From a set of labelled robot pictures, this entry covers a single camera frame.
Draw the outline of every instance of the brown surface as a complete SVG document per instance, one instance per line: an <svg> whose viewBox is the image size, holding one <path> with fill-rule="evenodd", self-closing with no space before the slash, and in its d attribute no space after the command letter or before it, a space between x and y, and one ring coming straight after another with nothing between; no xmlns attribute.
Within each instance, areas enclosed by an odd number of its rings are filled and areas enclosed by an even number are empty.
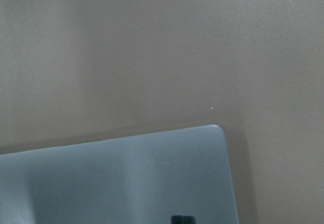
<svg viewBox="0 0 324 224"><path fill-rule="evenodd" d="M324 0L0 0L0 152L216 123L242 224L321 223L323 21Z"/></svg>

